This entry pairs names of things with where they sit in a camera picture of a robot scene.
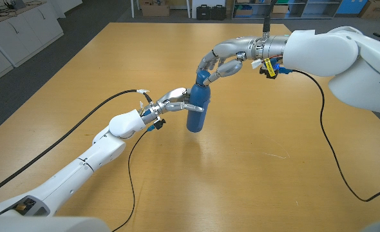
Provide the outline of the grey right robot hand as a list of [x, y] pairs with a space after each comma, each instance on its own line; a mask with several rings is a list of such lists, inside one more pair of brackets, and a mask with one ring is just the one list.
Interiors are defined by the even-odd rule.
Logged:
[[217, 44], [200, 61], [196, 72], [212, 70], [216, 63], [218, 67], [214, 73], [202, 81], [207, 86], [221, 77], [234, 75], [242, 69], [243, 62], [255, 59], [255, 46], [259, 37], [247, 36], [229, 39]]

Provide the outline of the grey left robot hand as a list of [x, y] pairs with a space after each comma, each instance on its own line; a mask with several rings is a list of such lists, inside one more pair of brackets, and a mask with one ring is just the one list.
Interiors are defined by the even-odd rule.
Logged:
[[203, 106], [196, 106], [189, 102], [191, 96], [190, 88], [176, 88], [167, 92], [159, 100], [155, 102], [155, 105], [152, 109], [157, 114], [163, 114], [168, 111], [180, 111], [180, 110], [189, 110], [196, 113], [203, 113], [207, 110]]

